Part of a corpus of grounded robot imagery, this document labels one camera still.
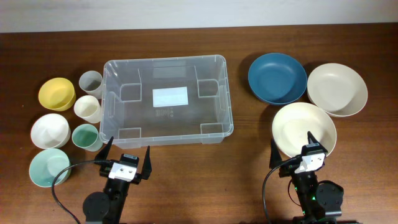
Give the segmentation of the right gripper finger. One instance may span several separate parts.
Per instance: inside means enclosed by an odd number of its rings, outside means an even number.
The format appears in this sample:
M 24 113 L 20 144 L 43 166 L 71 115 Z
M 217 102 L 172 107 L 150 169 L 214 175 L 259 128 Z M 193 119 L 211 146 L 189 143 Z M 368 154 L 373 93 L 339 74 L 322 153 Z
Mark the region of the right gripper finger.
M 308 144 L 307 144 L 308 154 L 328 153 L 327 149 L 316 140 L 316 138 L 313 136 L 313 134 L 310 131 L 307 132 L 307 138 L 308 138 Z
M 269 168 L 274 169 L 282 164 L 282 158 L 279 153 L 279 149 L 274 139 L 271 139 L 271 156 L 269 162 Z

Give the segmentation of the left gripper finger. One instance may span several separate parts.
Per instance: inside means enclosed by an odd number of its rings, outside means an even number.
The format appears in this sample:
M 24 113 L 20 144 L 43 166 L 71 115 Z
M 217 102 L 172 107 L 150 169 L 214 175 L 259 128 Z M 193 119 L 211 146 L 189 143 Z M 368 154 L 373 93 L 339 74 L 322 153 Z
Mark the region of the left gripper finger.
M 106 158 L 107 158 L 107 156 L 109 154 L 109 151 L 111 149 L 111 146 L 113 145 L 113 139 L 114 139 L 114 137 L 112 136 L 110 138 L 110 140 L 108 141 L 107 145 L 105 145 L 105 147 L 102 148 L 102 150 L 100 150 L 99 153 L 97 153 L 97 155 L 95 156 L 95 160 L 96 161 L 106 160 Z
M 152 172 L 152 164 L 150 161 L 150 146 L 147 147 L 144 163 L 142 165 L 141 176 L 142 179 L 148 180 Z

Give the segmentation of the cream plate front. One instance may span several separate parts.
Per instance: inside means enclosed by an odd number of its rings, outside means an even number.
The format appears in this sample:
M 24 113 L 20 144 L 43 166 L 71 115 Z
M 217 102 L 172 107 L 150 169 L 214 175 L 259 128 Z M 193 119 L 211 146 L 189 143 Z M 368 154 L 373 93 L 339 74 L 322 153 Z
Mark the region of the cream plate front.
M 331 154 L 337 133 L 333 120 L 322 109 L 310 103 L 291 103 L 274 116 L 273 139 L 288 157 L 301 153 L 302 146 L 308 144 L 308 132 Z

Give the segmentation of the beige plate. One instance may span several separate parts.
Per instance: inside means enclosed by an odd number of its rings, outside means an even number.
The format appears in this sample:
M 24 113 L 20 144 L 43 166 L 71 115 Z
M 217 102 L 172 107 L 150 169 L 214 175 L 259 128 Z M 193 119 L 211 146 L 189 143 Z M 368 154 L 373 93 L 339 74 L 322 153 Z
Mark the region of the beige plate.
M 309 100 L 334 117 L 359 113 L 368 101 L 368 88 L 358 72 L 339 63 L 326 63 L 308 77 Z

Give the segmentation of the white bowl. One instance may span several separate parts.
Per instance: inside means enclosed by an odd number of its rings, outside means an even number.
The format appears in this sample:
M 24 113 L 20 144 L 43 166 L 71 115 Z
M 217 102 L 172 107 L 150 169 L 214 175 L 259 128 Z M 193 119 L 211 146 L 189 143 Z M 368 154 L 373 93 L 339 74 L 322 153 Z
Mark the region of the white bowl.
M 70 136 L 68 121 L 55 113 L 40 117 L 30 131 L 33 144 L 41 149 L 60 148 L 66 145 Z

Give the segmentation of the blue plate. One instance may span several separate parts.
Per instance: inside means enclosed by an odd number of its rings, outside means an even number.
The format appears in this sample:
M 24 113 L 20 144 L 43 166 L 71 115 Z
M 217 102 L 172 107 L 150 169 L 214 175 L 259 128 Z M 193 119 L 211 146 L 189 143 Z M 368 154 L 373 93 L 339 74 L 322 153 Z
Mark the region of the blue plate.
M 295 58 L 268 53 L 253 61 L 248 70 L 248 82 L 259 100 L 270 105 L 286 105 L 305 93 L 307 73 Z

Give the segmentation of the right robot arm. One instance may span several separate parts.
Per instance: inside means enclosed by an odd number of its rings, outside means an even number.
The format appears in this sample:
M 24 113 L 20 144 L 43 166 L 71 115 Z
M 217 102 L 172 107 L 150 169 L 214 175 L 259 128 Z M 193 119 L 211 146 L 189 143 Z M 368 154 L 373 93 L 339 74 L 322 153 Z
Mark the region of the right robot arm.
M 279 177 L 290 177 L 294 185 L 303 215 L 293 217 L 293 223 L 336 223 L 342 214 L 344 189 L 329 181 L 318 181 L 315 172 L 324 165 L 328 151 L 313 134 L 307 133 L 308 144 L 301 153 L 283 161 L 277 145 L 271 140 L 270 169 L 279 170 Z

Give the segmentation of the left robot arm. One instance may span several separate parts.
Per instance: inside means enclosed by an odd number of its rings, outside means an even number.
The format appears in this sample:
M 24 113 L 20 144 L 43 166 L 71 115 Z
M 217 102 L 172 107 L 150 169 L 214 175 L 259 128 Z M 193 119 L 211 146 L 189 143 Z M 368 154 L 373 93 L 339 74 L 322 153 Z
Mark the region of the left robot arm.
M 100 166 L 99 174 L 107 181 L 101 192 L 89 194 L 83 202 L 86 223 L 119 223 L 130 185 L 147 180 L 152 172 L 149 147 L 142 170 L 138 172 L 139 158 L 136 156 L 122 154 L 118 161 L 107 159 L 112 144 L 113 139 L 110 139 L 95 156 L 95 164 Z

